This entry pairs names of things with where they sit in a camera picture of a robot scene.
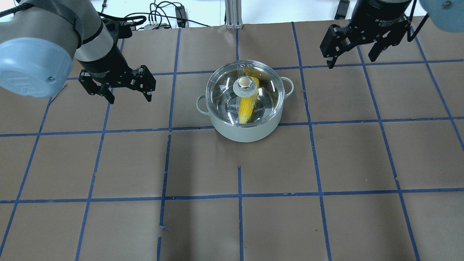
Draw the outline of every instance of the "power adapter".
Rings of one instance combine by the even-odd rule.
[[[175,7],[175,16],[177,17],[177,26],[185,28],[187,21],[182,19],[187,19],[187,13],[185,12],[185,7]]]

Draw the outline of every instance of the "yellow corn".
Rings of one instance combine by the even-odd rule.
[[[241,124],[248,123],[253,114],[253,110],[258,98],[259,80],[256,77],[250,77],[256,83],[256,92],[250,97],[240,97],[240,105],[238,107],[238,122]]]

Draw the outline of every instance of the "table surface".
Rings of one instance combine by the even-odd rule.
[[[428,22],[329,70],[331,23],[135,32],[119,46],[151,103],[89,96],[78,63],[55,98],[0,89],[0,261],[462,259],[464,34]],[[248,144],[195,108],[236,59],[295,83]]]

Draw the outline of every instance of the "black cable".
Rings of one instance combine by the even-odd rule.
[[[150,4],[150,12],[151,12],[151,5],[154,5],[154,6],[155,6],[155,13],[156,13],[156,12],[158,11],[159,6],[156,5],[155,3],[151,3],[151,4]],[[167,14],[166,14],[166,12],[163,10],[163,8],[160,8],[160,10],[164,13],[165,17],[167,17]],[[169,21],[169,19],[168,19],[168,24],[169,24],[169,27],[172,28],[172,25],[171,25],[171,22]]]
[[[407,41],[408,42],[412,42],[412,40],[414,40],[414,38],[416,38],[417,34],[419,33],[419,31],[422,29],[422,26],[424,26],[425,24],[425,21],[427,21],[427,19],[429,18],[429,14],[426,13],[424,18],[422,19],[422,21],[420,22],[420,24],[417,26],[416,30],[414,31],[414,33],[411,35],[411,30],[408,30],[407,31]]]
[[[182,21],[189,21],[189,22],[201,25],[201,26],[210,27],[209,25],[205,25],[205,24],[202,24],[202,23],[199,23],[197,21],[190,20],[190,19],[185,19],[185,18],[181,19],[181,18],[177,18],[177,17],[173,17],[173,16],[166,16],[166,15],[162,15],[162,14],[157,14],[157,15],[162,16],[162,17],[167,17],[167,18],[179,19],[179,20],[182,20]]]
[[[131,15],[131,14],[128,14],[124,18],[120,18],[120,17],[111,16],[111,15],[107,15],[107,14],[100,13],[100,12],[98,14],[100,16],[103,16],[104,18],[113,19],[115,21],[123,21],[123,22],[134,21],[134,20],[137,20],[137,19],[141,19],[141,21],[135,22],[132,26],[139,26],[139,25],[143,24],[147,20],[147,18],[145,16],[142,16],[142,15],[128,17],[129,15]]]
[[[103,10],[105,10],[105,7],[107,6],[107,4],[106,4],[107,1],[108,1],[108,0],[103,0],[102,11],[101,11],[101,13],[103,13]]]
[[[24,10],[27,10],[27,9],[29,9],[31,7],[33,7],[33,5],[31,5],[29,3],[22,3],[17,7],[13,7],[11,9],[0,12],[0,17],[4,17],[6,15],[16,13],[16,12],[19,12],[19,11],[24,11]]]
[[[176,9],[178,8],[177,5],[175,5],[176,3],[178,3],[180,5],[180,7],[183,7],[184,5],[179,3],[179,2],[169,2],[169,1],[161,1],[158,6],[161,8],[161,4],[163,3],[166,3],[165,5],[163,5],[162,7],[167,7],[169,5],[173,5]],[[183,19],[184,17],[182,16],[182,13],[179,11],[179,14],[180,14],[180,19]]]
[[[416,30],[414,31],[414,33],[411,35],[411,24],[412,24],[412,17],[414,16],[414,10],[416,9],[416,4],[417,4],[417,0],[414,0],[414,2],[412,2],[412,8],[411,8],[411,13],[409,14],[409,27],[408,27],[408,30],[407,30],[407,41],[408,42],[412,42],[412,40],[414,40],[414,38],[416,38],[417,34],[419,33],[419,31],[422,29],[422,26],[424,26],[425,22],[427,21],[427,19],[429,18],[429,14],[426,13],[424,18],[422,19],[422,21],[419,23],[419,25],[417,26]]]
[[[168,25],[157,26],[157,27],[151,28],[150,30],[160,29],[161,27],[165,27],[165,26],[168,26]]]

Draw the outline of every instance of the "white pot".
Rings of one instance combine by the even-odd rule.
[[[233,77],[235,72],[243,68],[246,68],[247,72],[255,74],[255,76],[264,78],[263,83],[270,83],[269,86],[260,86],[262,90],[259,92],[257,106],[261,104],[263,108],[255,107],[253,116],[255,116],[255,113],[258,115],[255,116],[254,122],[247,124],[239,124],[230,113],[234,108],[234,104],[231,104],[232,102],[230,101],[234,99],[237,101],[237,96],[231,88],[233,83],[230,80],[235,81]],[[221,80],[224,81],[226,79],[225,77],[227,77],[227,83],[220,84]],[[282,80],[290,83],[290,92],[285,93]],[[198,97],[196,106],[200,113],[209,116],[215,129],[226,138],[237,142],[253,142],[268,136],[275,130],[282,116],[284,100],[293,93],[293,90],[293,82],[289,78],[279,77],[269,66],[257,61],[242,60],[227,64],[218,69],[208,81],[206,94]],[[227,95],[224,94],[223,96],[228,100],[221,101],[221,97],[213,97],[213,92],[223,94],[227,92]],[[199,108],[199,102],[204,98],[206,98],[208,111],[203,111]],[[268,100],[267,106],[269,104],[272,105],[270,108],[265,107],[265,103]]]

